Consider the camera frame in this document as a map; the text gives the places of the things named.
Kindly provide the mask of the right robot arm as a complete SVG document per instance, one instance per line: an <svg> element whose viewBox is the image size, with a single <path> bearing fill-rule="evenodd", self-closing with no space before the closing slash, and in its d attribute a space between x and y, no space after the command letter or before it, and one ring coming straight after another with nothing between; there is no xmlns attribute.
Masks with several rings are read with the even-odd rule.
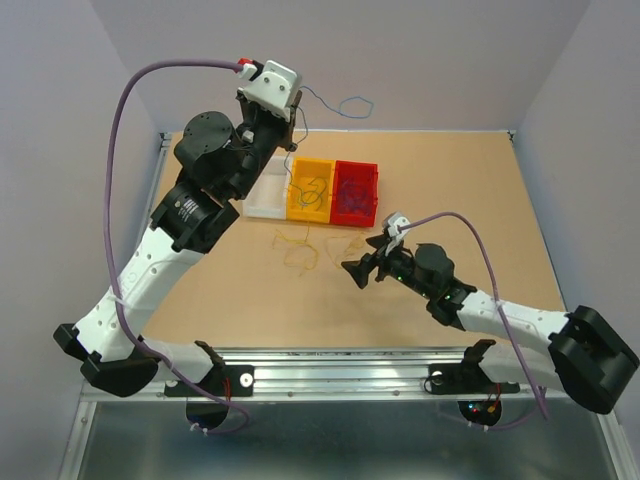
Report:
<svg viewBox="0 0 640 480"><path fill-rule="evenodd" d="M403 245L390 248L384 235L367 242L374 252L341 264L359 288L392 278L425 298L427 311L441 325L492 337L468 348L460 367L444 377L444 385L458 392L527 383L608 414L639 367L638 356L591 307L562 312L497 301L457 279L454 262L437 244L410 251Z"/></svg>

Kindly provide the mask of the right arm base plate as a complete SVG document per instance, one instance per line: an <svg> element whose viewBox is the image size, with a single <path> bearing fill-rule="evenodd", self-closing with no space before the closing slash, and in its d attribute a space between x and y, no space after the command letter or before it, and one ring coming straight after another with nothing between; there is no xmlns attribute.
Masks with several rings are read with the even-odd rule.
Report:
<svg viewBox="0 0 640 480"><path fill-rule="evenodd" d="M498 384L477 366L463 363L436 363L428 367L424 389L434 395L515 394L520 392L518 383Z"/></svg>

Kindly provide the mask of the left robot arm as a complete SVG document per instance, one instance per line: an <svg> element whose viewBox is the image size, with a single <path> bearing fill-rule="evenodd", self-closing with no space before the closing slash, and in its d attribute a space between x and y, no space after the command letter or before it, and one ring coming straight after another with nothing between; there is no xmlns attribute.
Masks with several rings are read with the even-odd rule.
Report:
<svg viewBox="0 0 640 480"><path fill-rule="evenodd" d="M117 287L84 318L53 334L67 355L81 361L82 375L95 388L127 397L162 375L202 394L222 384L224 361L206 342L171 344L142 332L177 281L238 219L234 201L247 197L275 151L297 147L294 105L276 116L243 94L237 100L239 125L218 111L187 123L174 148L181 165L175 185L153 211Z"/></svg>

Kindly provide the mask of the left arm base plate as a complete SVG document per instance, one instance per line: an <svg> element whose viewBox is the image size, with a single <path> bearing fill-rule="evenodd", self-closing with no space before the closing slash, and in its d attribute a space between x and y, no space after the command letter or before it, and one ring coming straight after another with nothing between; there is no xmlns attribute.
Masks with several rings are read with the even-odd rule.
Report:
<svg viewBox="0 0 640 480"><path fill-rule="evenodd" d="M199 383L197 387L218 397L248 398L253 396L255 367L249 364L227 364L215 367ZM176 385L164 387L164 395L169 398L199 396L199 393L182 381Z"/></svg>

